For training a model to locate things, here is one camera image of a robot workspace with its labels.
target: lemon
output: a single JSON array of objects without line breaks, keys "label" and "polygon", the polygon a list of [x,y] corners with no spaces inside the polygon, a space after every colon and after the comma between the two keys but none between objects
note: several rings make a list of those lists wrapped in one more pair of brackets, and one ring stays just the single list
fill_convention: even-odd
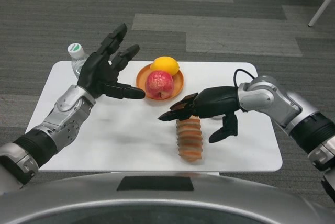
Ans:
[{"label": "lemon", "polygon": [[179,64],[172,57],[159,57],[153,61],[150,69],[152,71],[166,71],[173,76],[179,71]]}]

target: apple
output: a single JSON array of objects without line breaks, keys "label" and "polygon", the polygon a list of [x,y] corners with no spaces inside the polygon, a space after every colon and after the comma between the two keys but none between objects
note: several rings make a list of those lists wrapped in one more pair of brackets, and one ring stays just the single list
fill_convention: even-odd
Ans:
[{"label": "apple", "polygon": [[153,71],[146,80],[147,96],[162,100],[171,96],[174,89],[173,79],[168,72]]}]

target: orange plate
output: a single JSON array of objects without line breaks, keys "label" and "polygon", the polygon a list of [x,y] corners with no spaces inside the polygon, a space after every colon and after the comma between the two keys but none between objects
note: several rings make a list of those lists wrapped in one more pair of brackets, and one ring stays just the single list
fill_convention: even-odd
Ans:
[{"label": "orange plate", "polygon": [[[150,75],[150,73],[152,72],[152,70],[150,69],[150,64],[148,64],[147,66],[143,67],[140,72],[137,74],[136,77],[136,85],[138,88],[142,89],[142,90],[146,90],[146,80],[147,77]],[[155,101],[166,101],[169,100],[171,98],[174,98],[175,96],[177,96],[180,92],[182,92],[183,88],[184,88],[184,75],[182,74],[182,72],[179,70],[177,72],[177,74],[175,74],[173,77],[173,82],[174,82],[174,90],[172,92],[172,95],[166,99],[153,99],[151,97],[148,97],[146,95],[146,98],[151,99],[151,100],[155,100]]]}]

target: bottle cap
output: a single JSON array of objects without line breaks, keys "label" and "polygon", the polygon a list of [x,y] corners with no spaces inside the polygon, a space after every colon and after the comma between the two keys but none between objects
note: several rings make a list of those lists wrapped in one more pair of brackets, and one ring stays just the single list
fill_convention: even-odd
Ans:
[{"label": "bottle cap", "polygon": [[73,58],[82,58],[85,56],[83,47],[79,43],[73,43],[68,46],[68,53]]}]

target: striped carpet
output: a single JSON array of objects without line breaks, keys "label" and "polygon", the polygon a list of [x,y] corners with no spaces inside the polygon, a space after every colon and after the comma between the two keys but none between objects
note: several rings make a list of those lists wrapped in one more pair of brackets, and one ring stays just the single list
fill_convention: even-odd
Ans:
[{"label": "striped carpet", "polygon": [[[137,60],[250,62],[335,120],[335,1],[313,28],[323,0],[0,0],[0,143],[25,132],[53,64],[80,42],[94,51],[119,23],[124,49]],[[321,174],[274,126],[283,167],[275,173],[228,174],[257,181],[332,208]],[[40,173],[31,184],[82,175]]]}]

